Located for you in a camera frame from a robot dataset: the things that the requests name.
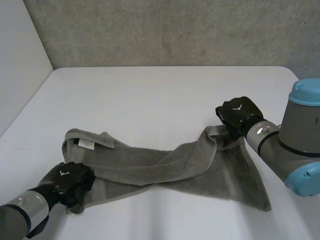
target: white table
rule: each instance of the white table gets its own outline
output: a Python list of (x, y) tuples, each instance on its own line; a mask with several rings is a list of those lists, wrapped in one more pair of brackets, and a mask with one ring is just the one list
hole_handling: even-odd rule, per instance
[[(247, 96), (280, 124), (297, 80), (283, 67), (90, 67), (55, 70), (0, 138), (0, 204), (34, 187), (63, 161), (71, 128), (136, 147), (171, 150), (221, 124), (215, 107)], [(320, 198), (294, 195), (248, 147), (272, 211), (160, 187), (65, 215), (62, 206), (37, 239), (308, 240), (320, 237)]]

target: terry cloth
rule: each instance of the terry cloth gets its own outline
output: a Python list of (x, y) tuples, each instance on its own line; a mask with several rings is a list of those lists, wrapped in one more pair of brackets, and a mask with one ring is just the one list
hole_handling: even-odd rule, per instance
[[(79, 140), (93, 142), (94, 149), (79, 146)], [(96, 179), (82, 203), (85, 208), (160, 184), (185, 193), (239, 201), (266, 212), (271, 210), (244, 138), (231, 140), (223, 125), (208, 126), (197, 141), (170, 151), (131, 147), (107, 132), (71, 129), (65, 135), (62, 153), (66, 163), (83, 163), (94, 171)]]

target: white label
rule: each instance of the white label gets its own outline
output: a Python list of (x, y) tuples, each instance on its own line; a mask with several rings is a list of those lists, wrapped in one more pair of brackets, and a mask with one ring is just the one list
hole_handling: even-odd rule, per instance
[(86, 149), (95, 150), (95, 142), (93, 141), (79, 139), (78, 146)]

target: light blue cap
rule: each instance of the light blue cap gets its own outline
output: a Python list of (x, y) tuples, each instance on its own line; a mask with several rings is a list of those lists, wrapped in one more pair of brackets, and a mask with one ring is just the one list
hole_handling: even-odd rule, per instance
[(297, 168), (290, 173), (284, 184), (302, 197), (320, 194), (320, 161)]
[(289, 94), (295, 104), (320, 107), (320, 78), (306, 78), (296, 81)]

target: white logo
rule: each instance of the white logo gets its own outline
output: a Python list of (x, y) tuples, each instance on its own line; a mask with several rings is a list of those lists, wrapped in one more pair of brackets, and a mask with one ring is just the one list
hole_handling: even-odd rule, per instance
[(62, 172), (62, 171), (60, 171), (60, 175), (61, 176), (63, 176), (63, 175), (67, 175), (67, 174), (69, 174), (70, 172), (66, 172), (66, 173), (64, 173), (64, 172)]
[(232, 108), (233, 110), (241, 110), (241, 107), (242, 107), (242, 104), (240, 104), (240, 107), (237, 107), (237, 108)]

